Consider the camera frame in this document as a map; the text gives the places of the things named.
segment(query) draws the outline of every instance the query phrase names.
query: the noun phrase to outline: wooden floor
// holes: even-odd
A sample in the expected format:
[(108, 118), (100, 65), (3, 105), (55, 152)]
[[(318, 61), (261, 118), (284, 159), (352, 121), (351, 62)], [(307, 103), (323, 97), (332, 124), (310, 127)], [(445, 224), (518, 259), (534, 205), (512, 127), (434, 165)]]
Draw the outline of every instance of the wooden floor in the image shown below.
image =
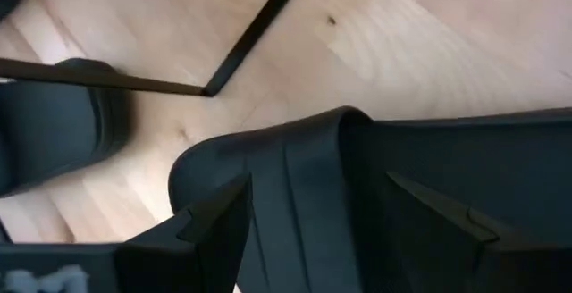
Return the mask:
[[(26, 0), (0, 56), (204, 84), (265, 0)], [(215, 99), (135, 93), (112, 159), (0, 200), (19, 242), (123, 240), (171, 215), (186, 148), (337, 105), (377, 119), (572, 105), (572, 0), (292, 0)]]

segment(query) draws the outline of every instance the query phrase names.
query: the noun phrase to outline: black metal bar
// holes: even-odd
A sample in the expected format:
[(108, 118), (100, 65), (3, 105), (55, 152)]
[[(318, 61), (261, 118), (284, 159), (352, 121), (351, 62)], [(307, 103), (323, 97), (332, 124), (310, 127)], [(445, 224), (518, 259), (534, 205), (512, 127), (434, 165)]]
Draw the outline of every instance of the black metal bar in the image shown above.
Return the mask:
[(0, 78), (100, 88), (125, 88), (184, 96), (203, 96), (203, 88), (187, 84), (143, 79), (113, 72), (76, 70), (7, 59), (0, 59)]
[(216, 96), (248, 53), (290, 0), (268, 0), (205, 86), (206, 96)]

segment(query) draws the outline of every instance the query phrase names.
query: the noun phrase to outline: wood grain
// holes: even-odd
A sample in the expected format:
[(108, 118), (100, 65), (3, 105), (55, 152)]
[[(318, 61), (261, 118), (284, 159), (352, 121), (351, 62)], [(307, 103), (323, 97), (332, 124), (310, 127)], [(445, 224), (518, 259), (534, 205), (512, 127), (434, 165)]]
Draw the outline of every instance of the wood grain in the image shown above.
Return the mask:
[[(204, 84), (265, 0), (26, 0), (0, 55)], [(572, 0), (292, 0), (215, 99), (134, 93), (117, 156), (0, 200), (18, 241), (123, 240), (168, 218), (175, 158), (212, 136), (358, 106), (378, 119), (572, 105)]]

